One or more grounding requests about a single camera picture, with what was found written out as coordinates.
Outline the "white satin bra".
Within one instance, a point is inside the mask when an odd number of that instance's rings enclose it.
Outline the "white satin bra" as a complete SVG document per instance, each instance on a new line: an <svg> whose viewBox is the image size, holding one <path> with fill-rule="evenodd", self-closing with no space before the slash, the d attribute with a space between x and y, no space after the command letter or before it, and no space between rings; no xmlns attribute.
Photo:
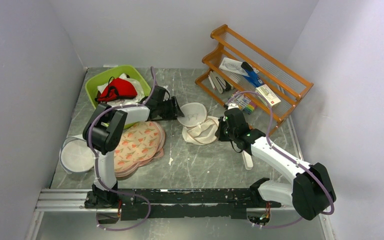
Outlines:
<svg viewBox="0 0 384 240"><path fill-rule="evenodd" d="M138 103L145 97L141 83L128 74L119 77L111 76L107 83L97 87L95 101L110 106L124 106Z"/></svg>

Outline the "red garment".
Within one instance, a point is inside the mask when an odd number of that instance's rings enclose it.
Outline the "red garment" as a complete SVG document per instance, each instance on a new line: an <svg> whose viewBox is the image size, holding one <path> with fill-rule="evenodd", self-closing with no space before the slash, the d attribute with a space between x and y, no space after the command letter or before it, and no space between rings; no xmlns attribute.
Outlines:
<svg viewBox="0 0 384 240"><path fill-rule="evenodd" d="M97 90L95 101L98 103L132 100L138 96L138 92L131 82L113 76L110 77L106 84L98 86Z"/></svg>

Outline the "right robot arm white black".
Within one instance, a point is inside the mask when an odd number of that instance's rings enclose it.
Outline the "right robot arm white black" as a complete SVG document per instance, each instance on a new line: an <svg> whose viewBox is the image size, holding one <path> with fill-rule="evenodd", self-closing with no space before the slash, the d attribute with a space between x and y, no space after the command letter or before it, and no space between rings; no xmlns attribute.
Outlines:
<svg viewBox="0 0 384 240"><path fill-rule="evenodd" d="M258 183L249 197L255 207L267 202L285 204L294 207L308 221L320 214L328 215L326 210L334 209L337 198L327 168L319 162L311 164L294 157L262 131L251 129L236 105L227 106L215 135L220 142L230 142L238 153L266 162L288 181Z"/></svg>

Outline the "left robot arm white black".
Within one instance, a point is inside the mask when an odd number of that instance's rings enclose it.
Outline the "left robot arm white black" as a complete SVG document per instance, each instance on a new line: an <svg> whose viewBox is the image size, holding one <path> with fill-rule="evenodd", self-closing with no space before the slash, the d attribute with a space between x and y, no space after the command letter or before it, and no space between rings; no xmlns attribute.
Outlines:
<svg viewBox="0 0 384 240"><path fill-rule="evenodd" d="M94 182L87 193L86 209L109 209L119 203L118 182L114 169L114 152L120 143L125 125L152 120L168 121L184 117L176 97L167 89L154 86L149 96L138 103L96 107L82 136L94 156Z"/></svg>

